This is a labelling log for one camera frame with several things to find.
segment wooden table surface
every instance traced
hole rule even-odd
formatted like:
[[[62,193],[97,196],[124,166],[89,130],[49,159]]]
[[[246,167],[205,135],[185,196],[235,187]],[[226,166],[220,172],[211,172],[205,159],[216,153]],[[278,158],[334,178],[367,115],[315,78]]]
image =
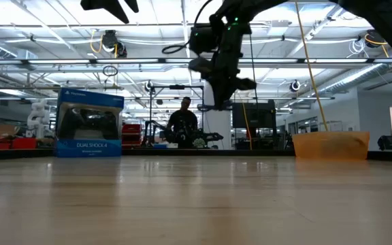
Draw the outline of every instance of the wooden table surface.
[[[392,245],[392,163],[4,160],[0,244]]]

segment blue box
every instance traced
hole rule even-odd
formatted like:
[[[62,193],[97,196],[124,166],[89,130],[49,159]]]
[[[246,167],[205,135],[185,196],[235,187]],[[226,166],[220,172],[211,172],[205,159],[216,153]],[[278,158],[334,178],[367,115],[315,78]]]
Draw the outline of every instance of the blue box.
[[[57,157],[122,155],[124,97],[62,88],[55,128]]]

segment man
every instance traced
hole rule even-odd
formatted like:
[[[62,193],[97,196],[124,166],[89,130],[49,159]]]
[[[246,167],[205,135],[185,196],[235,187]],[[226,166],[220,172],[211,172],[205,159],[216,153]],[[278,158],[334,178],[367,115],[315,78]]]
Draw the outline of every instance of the man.
[[[197,130],[197,117],[194,113],[189,111],[191,99],[184,97],[181,102],[181,109],[174,112],[169,119],[167,124],[168,129],[174,128],[174,133],[178,135],[176,143],[179,147],[190,148],[193,143],[190,136],[193,131]]]

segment black game controller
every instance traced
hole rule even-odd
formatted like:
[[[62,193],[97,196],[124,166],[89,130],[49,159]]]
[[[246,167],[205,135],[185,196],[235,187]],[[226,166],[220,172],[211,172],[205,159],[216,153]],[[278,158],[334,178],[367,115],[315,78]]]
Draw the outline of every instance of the black game controller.
[[[112,112],[80,108],[67,109],[58,137],[73,140],[78,129],[101,131],[105,140],[119,140],[116,116]]]

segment black shirt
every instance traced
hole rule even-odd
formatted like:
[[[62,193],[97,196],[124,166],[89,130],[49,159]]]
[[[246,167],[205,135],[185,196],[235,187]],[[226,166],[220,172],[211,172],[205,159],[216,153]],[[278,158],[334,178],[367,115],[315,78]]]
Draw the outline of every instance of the black shirt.
[[[170,116],[168,125],[174,128],[175,133],[179,131],[194,131],[197,129],[197,117],[189,110],[178,110]]]

